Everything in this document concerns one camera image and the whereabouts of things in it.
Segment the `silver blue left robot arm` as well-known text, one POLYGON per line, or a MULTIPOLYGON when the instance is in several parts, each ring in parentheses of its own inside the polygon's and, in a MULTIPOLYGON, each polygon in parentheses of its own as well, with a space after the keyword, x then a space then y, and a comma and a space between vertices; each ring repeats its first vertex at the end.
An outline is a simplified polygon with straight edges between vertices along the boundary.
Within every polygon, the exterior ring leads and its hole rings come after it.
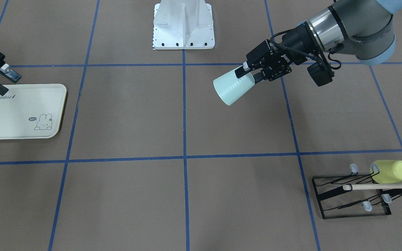
POLYGON ((402 0, 336 0, 311 19, 264 40, 232 71, 232 78, 248 76, 253 84, 273 81, 290 73, 292 64, 310 59, 314 63, 308 73, 321 87, 339 69, 330 65, 332 54, 354 55, 369 66, 381 64, 395 51, 394 15, 401 9, 402 0))

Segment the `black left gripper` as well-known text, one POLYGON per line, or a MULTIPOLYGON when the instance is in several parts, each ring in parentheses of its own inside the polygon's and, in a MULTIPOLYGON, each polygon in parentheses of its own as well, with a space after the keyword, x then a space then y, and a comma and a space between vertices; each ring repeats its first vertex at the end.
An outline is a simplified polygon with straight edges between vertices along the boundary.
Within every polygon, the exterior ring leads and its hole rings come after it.
POLYGON ((260 69, 253 75, 255 84, 265 80, 274 81, 292 71, 290 65, 300 65, 304 56, 273 45, 268 39, 260 43, 247 54, 246 62, 236 68, 236 78, 242 78, 248 73, 260 69))

